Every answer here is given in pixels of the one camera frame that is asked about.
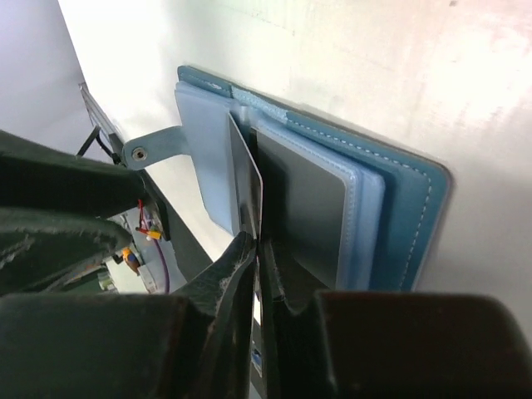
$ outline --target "blue wallet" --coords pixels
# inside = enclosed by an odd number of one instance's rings
[[[229,163],[222,159],[223,157],[217,158],[217,155],[213,155],[209,160],[205,159],[204,154],[207,153],[205,151],[208,149],[201,150],[201,146],[205,143],[204,140],[218,140],[219,137],[214,134],[209,135],[209,137],[203,136],[203,139],[195,141],[195,138],[199,139],[202,135],[199,133],[198,137],[192,137],[197,132],[198,124],[207,124],[207,122],[191,122],[195,124],[194,131],[187,127],[189,117],[185,116],[184,113],[194,113],[195,111],[192,109],[194,107],[186,110],[187,106],[180,103],[182,93],[187,96],[187,93],[195,92],[195,95],[198,95],[200,99],[197,101],[209,103],[207,107],[223,109],[220,112],[229,112],[239,124],[246,140],[249,138],[250,129],[257,131],[258,138],[261,134],[270,140],[274,138],[277,142],[283,142],[287,148],[291,145],[290,141],[294,143],[304,140],[305,146],[308,145],[307,148],[312,147],[315,155],[320,154],[325,157],[329,161],[329,165],[334,163],[334,160],[338,160],[342,165],[350,165],[353,168],[351,170],[356,171],[358,178],[357,183],[353,186],[357,188],[353,191],[357,192],[353,197],[356,199],[357,205],[349,209],[347,206],[349,202],[347,201],[345,210],[346,212],[351,210],[353,215],[357,215],[356,218],[352,219],[355,220],[353,231],[356,231],[353,237],[360,234],[363,239],[359,242],[355,240],[350,243],[350,246],[342,248],[351,250],[351,255],[360,254],[356,251],[357,246],[363,248],[366,251],[364,257],[372,257],[372,261],[369,268],[365,266],[364,262],[356,264],[357,262],[353,262],[353,260],[347,261],[349,264],[347,268],[342,268],[338,264],[337,277],[339,276],[340,279],[336,280],[336,285],[339,288],[388,291],[409,291],[412,289],[436,230],[450,184],[450,176],[442,166],[385,143],[371,140],[357,132],[345,131],[313,116],[306,116],[191,66],[180,66],[178,76],[180,82],[176,87],[176,99],[179,103],[185,134],[189,141],[190,154],[198,171],[200,187],[203,185],[201,191],[205,207],[213,220],[228,231],[234,232],[234,209],[230,195],[232,188],[225,184],[228,180],[221,178],[220,181],[224,182],[223,186],[227,191],[227,195],[222,197],[227,199],[227,203],[223,206],[220,205],[220,202],[215,204],[215,201],[209,199],[210,194],[207,188],[207,181],[212,183],[212,175],[205,177],[202,170],[209,170],[210,168],[217,176],[230,176],[232,170]],[[227,145],[224,140],[216,142],[219,142],[219,145]],[[202,155],[195,156],[197,149],[200,149]],[[312,152],[306,152],[308,159]],[[215,162],[207,165],[205,161]],[[372,183],[364,189],[364,184],[360,185],[363,181]],[[379,195],[382,196],[382,206],[378,206]],[[364,203],[366,206],[368,204],[373,205],[371,212],[362,211],[365,209]],[[364,216],[366,220],[370,221],[370,224],[373,222],[377,226],[374,233],[364,231],[363,226],[365,224],[362,222]],[[349,220],[348,217],[343,217],[342,222],[347,225]],[[371,277],[364,277],[365,274],[371,275]]]

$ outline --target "white wall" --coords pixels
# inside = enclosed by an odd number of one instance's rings
[[[179,122],[175,68],[189,63],[442,162],[456,184],[419,289],[494,296],[532,342],[530,0],[60,3],[126,138]],[[200,205],[179,168],[150,172],[189,224]]]
[[[0,129],[76,152],[91,132],[83,81],[57,0],[0,0]]]

